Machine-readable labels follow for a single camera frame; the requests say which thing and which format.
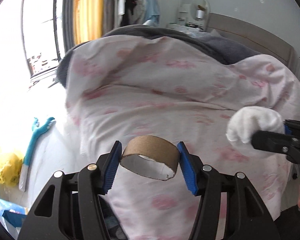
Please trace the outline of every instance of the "pink flower pattern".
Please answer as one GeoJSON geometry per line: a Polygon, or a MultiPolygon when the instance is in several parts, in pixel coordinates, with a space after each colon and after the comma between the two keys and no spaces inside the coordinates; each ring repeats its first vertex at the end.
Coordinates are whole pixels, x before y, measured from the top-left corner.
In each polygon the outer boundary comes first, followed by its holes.
{"type": "Polygon", "coordinates": [[[83,98],[86,100],[91,100],[95,98],[99,98],[101,96],[104,96],[107,93],[107,89],[96,89],[91,92],[84,92],[83,93],[83,98]]]}
{"type": "Polygon", "coordinates": [[[139,58],[138,62],[139,63],[146,63],[146,62],[157,63],[159,55],[160,55],[160,52],[153,52],[148,55],[142,56],[141,58],[139,58]]]}
{"type": "Polygon", "coordinates": [[[117,51],[116,55],[118,58],[125,59],[132,52],[130,48],[124,48],[117,51]]]}
{"type": "Polygon", "coordinates": [[[103,114],[112,114],[118,112],[117,108],[108,108],[103,114]]]}
{"type": "Polygon", "coordinates": [[[198,212],[198,205],[199,205],[199,203],[194,203],[190,207],[185,209],[185,215],[186,215],[187,219],[189,219],[189,220],[195,219],[197,212],[198,212]]]}
{"type": "Polygon", "coordinates": [[[71,119],[72,119],[74,125],[80,126],[80,117],[72,116],[71,119]]]}
{"type": "Polygon", "coordinates": [[[231,118],[231,116],[226,115],[226,114],[221,114],[220,117],[224,118],[224,119],[230,119],[231,118]]]}
{"type": "Polygon", "coordinates": [[[154,107],[156,107],[158,109],[165,109],[167,107],[172,107],[174,105],[175,105],[175,103],[157,103],[157,104],[154,104],[154,107]]]}
{"type": "Polygon", "coordinates": [[[189,69],[189,68],[195,68],[196,65],[189,61],[179,61],[179,60],[168,60],[166,62],[166,65],[169,67],[174,68],[182,68],[182,69],[189,69]]]}
{"type": "Polygon", "coordinates": [[[148,135],[153,133],[153,131],[150,129],[150,125],[148,123],[139,123],[135,122],[132,124],[134,126],[134,130],[132,131],[131,135],[135,136],[141,136],[141,135],[148,135]]]}
{"type": "Polygon", "coordinates": [[[153,236],[137,236],[133,240],[153,240],[156,237],[153,236]]]}
{"type": "Polygon", "coordinates": [[[274,68],[274,66],[272,64],[269,64],[269,65],[266,66],[266,70],[268,72],[273,72],[273,71],[275,71],[275,68],[274,68]]]}
{"type": "Polygon", "coordinates": [[[176,86],[175,88],[174,88],[174,91],[176,92],[176,93],[178,93],[178,94],[186,94],[186,93],[188,93],[188,90],[184,87],[184,86],[176,86]]]}
{"type": "Polygon", "coordinates": [[[275,196],[275,192],[268,194],[267,200],[273,199],[274,196],[275,196]]]}
{"type": "Polygon", "coordinates": [[[103,75],[105,73],[105,70],[100,65],[90,63],[88,60],[84,60],[78,56],[74,57],[72,65],[74,72],[84,77],[103,75]]]}
{"type": "Polygon", "coordinates": [[[217,148],[221,160],[234,161],[238,163],[246,163],[250,160],[249,157],[242,155],[239,151],[232,148],[231,145],[222,148],[217,148]]]}
{"type": "Polygon", "coordinates": [[[290,98],[289,93],[287,91],[285,91],[281,97],[281,100],[286,102],[287,100],[289,100],[289,98],[290,98]]]}
{"type": "Polygon", "coordinates": [[[209,126],[212,123],[214,123],[214,121],[211,118],[207,117],[204,114],[196,114],[195,115],[195,120],[196,120],[195,121],[196,123],[204,123],[207,126],[209,126]]]}
{"type": "Polygon", "coordinates": [[[214,97],[223,97],[227,94],[227,90],[226,89],[215,89],[211,95],[213,95],[214,97]]]}
{"type": "Polygon", "coordinates": [[[156,95],[162,95],[163,94],[163,92],[161,90],[159,90],[159,89],[152,89],[151,92],[153,94],[156,94],[156,95]]]}
{"type": "Polygon", "coordinates": [[[264,88],[268,83],[264,81],[253,81],[251,84],[259,88],[264,88]]]}
{"type": "Polygon", "coordinates": [[[214,86],[215,87],[217,87],[217,88],[226,88],[224,85],[222,85],[222,84],[214,84],[214,86]]]}
{"type": "Polygon", "coordinates": [[[264,177],[264,181],[265,181],[265,184],[263,185],[263,188],[262,188],[262,191],[266,190],[267,188],[271,187],[272,184],[278,179],[278,174],[266,174],[263,176],[264,177]]]}
{"type": "Polygon", "coordinates": [[[157,210],[165,210],[176,207],[177,201],[169,195],[158,195],[152,199],[151,206],[157,210]]]}

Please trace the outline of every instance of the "cardboard tube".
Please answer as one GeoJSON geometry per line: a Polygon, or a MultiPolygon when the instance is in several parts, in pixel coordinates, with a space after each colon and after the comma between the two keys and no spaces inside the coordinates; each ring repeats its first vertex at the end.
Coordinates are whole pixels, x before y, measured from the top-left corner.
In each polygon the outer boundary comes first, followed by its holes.
{"type": "Polygon", "coordinates": [[[138,175],[168,180],[177,172],[179,155],[177,147],[165,139],[143,135],[128,143],[120,164],[138,175]]]}

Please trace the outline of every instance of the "bed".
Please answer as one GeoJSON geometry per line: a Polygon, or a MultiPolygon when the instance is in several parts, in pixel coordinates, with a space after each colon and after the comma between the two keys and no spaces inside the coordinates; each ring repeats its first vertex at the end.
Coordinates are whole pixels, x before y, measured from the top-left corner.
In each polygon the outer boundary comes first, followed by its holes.
{"type": "Polygon", "coordinates": [[[290,44],[276,35],[253,24],[225,15],[210,13],[206,31],[211,33],[213,30],[248,48],[275,57],[286,65],[300,81],[298,72],[300,59],[297,52],[290,44]]]}

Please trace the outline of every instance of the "metal screw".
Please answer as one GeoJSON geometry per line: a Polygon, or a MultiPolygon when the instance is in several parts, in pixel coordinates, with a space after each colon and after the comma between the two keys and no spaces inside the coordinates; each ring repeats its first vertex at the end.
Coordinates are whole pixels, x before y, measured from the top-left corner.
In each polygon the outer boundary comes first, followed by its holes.
{"type": "Polygon", "coordinates": [[[245,175],[244,173],[242,173],[242,172],[238,172],[238,173],[237,173],[237,177],[238,177],[239,179],[244,179],[244,178],[246,177],[246,175],[245,175]]]}
{"type": "Polygon", "coordinates": [[[212,168],[211,168],[210,165],[204,165],[204,166],[202,167],[202,169],[203,169],[204,171],[211,171],[211,170],[212,170],[212,168]]]}
{"type": "Polygon", "coordinates": [[[282,152],[283,152],[283,153],[287,153],[288,150],[289,150],[289,149],[288,149],[287,147],[283,147],[283,148],[282,148],[282,152]]]}
{"type": "Polygon", "coordinates": [[[89,164],[87,168],[88,168],[89,171],[94,171],[97,168],[97,165],[95,165],[94,163],[89,164]]]}
{"type": "Polygon", "coordinates": [[[60,178],[60,177],[62,176],[62,171],[56,171],[56,172],[53,174],[53,176],[54,176],[55,178],[60,178]]]}

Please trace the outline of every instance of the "teal brush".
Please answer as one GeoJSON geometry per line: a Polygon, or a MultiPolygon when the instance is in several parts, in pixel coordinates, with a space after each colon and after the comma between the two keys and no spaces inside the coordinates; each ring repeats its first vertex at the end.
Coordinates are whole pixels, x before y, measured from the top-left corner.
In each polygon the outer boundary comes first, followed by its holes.
{"type": "Polygon", "coordinates": [[[19,179],[19,189],[22,192],[26,191],[26,183],[27,183],[27,177],[28,177],[28,169],[31,163],[33,151],[35,148],[35,145],[37,143],[38,138],[47,132],[51,126],[51,122],[54,120],[54,117],[49,117],[45,124],[41,127],[39,127],[39,121],[38,118],[34,118],[34,123],[32,125],[32,136],[29,143],[29,146],[26,151],[25,158],[23,159],[23,164],[21,167],[21,173],[20,173],[20,179],[19,179]]]}

